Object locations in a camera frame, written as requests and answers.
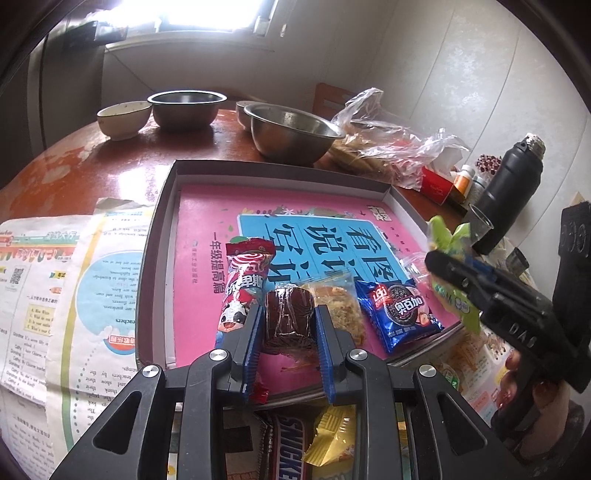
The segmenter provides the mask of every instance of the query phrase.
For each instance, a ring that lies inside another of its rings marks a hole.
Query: chair backrest
[[[332,120],[345,107],[345,103],[354,96],[353,92],[344,88],[319,83],[316,85],[316,92],[314,93],[312,113],[327,120]]]

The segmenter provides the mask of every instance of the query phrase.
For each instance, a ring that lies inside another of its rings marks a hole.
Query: white wall
[[[428,131],[446,127],[481,154],[502,155],[527,132],[546,144],[535,195],[509,231],[551,295],[560,214],[577,191],[591,200],[591,124],[548,50],[496,0],[397,0],[363,86]]]
[[[311,109],[318,82],[359,90],[393,6],[388,0],[280,0],[273,21],[288,27],[267,48],[184,41],[114,50],[105,54],[102,104],[151,94],[131,70],[157,91],[234,88]]]

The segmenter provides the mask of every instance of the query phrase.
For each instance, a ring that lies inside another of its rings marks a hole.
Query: oreo cookie package
[[[405,283],[356,281],[355,288],[361,309],[388,353],[397,345],[443,330],[412,279]]]

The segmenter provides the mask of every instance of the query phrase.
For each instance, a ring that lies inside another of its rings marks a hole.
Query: food package
[[[306,415],[272,410],[259,415],[272,425],[261,452],[259,480],[310,480],[312,468],[303,455],[310,445],[313,425]]]
[[[288,354],[315,347],[314,298],[309,291],[295,285],[277,287],[265,296],[265,310],[264,353]]]
[[[312,480],[352,480],[353,459],[312,467]]]
[[[398,438],[400,440],[400,451],[403,455],[408,456],[408,431],[405,421],[398,422]]]
[[[236,244],[226,244],[228,278],[226,298],[222,304],[220,332],[241,328],[254,300],[262,302],[262,288],[269,264],[275,257],[275,245],[264,238],[249,238]]]
[[[361,308],[389,354],[400,344],[443,330],[413,279],[405,283],[357,281],[355,287]]]
[[[267,403],[269,399],[269,389],[265,386],[265,384],[261,380],[261,376],[259,372],[256,373],[255,376],[255,384],[252,387],[252,393],[248,400],[251,403],[258,403],[259,405],[264,405]]]
[[[365,341],[363,315],[357,301],[355,281],[350,271],[341,271],[302,285],[314,297],[316,305],[325,304],[335,328],[351,334],[355,346]]]
[[[228,480],[258,479],[271,426],[253,412],[224,410],[223,445]]]
[[[322,414],[304,461],[314,466],[348,460],[355,455],[355,406],[330,406]]]
[[[459,225],[452,235],[443,218],[437,215],[429,220],[428,230],[429,250],[441,250],[461,261],[468,258],[467,252],[469,252],[470,245],[470,225],[468,223]],[[431,276],[431,289],[437,295],[441,305],[458,317],[469,331],[480,332],[480,312],[462,290],[435,275]]]
[[[440,128],[423,135],[405,126],[406,121],[380,105],[383,91],[370,88],[349,100],[333,123],[346,133],[330,152],[337,163],[356,174],[392,185],[420,190],[422,169],[445,148],[469,151],[455,135]]]

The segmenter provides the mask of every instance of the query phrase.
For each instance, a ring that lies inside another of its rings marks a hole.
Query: glass cup
[[[494,228],[488,217],[474,205],[470,205],[466,220],[470,224],[470,246],[474,246],[478,240]]]

